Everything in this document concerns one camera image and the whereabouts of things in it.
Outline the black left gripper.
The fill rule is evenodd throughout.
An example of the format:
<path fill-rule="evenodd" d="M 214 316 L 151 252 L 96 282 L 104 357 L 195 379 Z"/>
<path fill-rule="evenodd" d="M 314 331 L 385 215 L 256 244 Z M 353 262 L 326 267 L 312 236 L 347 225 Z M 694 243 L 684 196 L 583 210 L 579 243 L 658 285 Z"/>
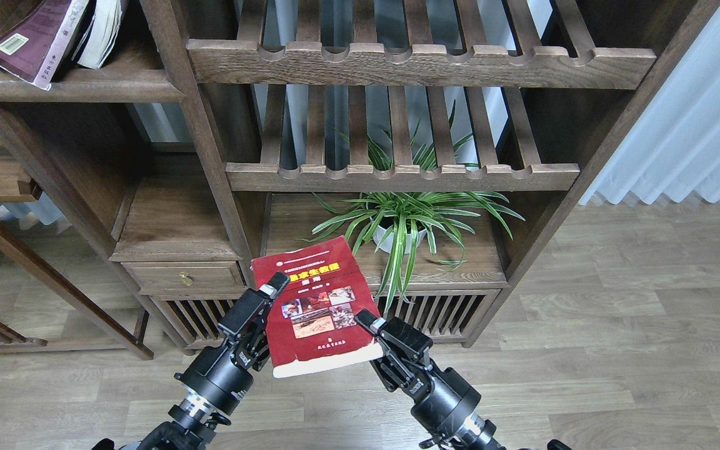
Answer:
<path fill-rule="evenodd" d="M 248 289 L 220 320 L 225 339 L 217 347 L 206 347 L 182 374 L 188 390 L 180 407 L 190 416 L 214 412 L 231 415 L 251 388 L 249 370 L 260 371 L 269 357 L 265 327 L 269 308 L 283 293 L 291 278 L 277 271 L 268 282 Z"/>

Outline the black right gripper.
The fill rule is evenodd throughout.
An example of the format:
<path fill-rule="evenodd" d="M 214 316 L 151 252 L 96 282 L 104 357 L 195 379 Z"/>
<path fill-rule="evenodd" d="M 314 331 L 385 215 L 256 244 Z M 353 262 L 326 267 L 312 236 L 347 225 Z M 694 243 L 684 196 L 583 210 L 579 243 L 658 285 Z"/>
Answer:
<path fill-rule="evenodd" d="M 480 394 L 452 368 L 440 370 L 429 357 L 432 339 L 403 320 L 385 320 L 368 309 L 355 322 L 382 345 L 371 364 L 388 391 L 411 397 L 411 415 L 431 435 L 481 435 L 483 420 L 475 412 Z"/>

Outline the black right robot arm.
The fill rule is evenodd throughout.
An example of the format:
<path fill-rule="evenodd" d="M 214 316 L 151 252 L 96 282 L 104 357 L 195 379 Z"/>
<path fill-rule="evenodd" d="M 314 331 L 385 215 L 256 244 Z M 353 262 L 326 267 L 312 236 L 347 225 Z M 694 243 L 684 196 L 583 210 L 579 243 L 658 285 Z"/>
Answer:
<path fill-rule="evenodd" d="M 482 396 L 451 367 L 440 369 L 429 356 L 433 340 L 403 320 L 378 318 L 363 309 L 357 324 L 377 338 L 383 355 L 371 361 L 386 390 L 412 398 L 411 415 L 431 436 L 420 448 L 502 449 L 495 425 L 478 416 Z"/>

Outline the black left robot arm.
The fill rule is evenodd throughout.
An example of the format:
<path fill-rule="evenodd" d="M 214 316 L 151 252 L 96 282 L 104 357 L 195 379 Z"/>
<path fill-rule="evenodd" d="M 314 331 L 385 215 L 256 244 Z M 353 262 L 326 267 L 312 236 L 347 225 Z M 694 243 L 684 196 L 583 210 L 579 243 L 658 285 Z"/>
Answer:
<path fill-rule="evenodd" d="M 268 314 L 288 284 L 289 277 L 277 272 L 258 290 L 244 292 L 218 324 L 225 335 L 222 344 L 205 347 L 183 373 L 175 374 L 188 394 L 169 410 L 172 421 L 127 449 L 204 449 L 218 424 L 231 424 L 228 415 L 253 384 L 249 370 L 262 370 L 271 355 Z"/>

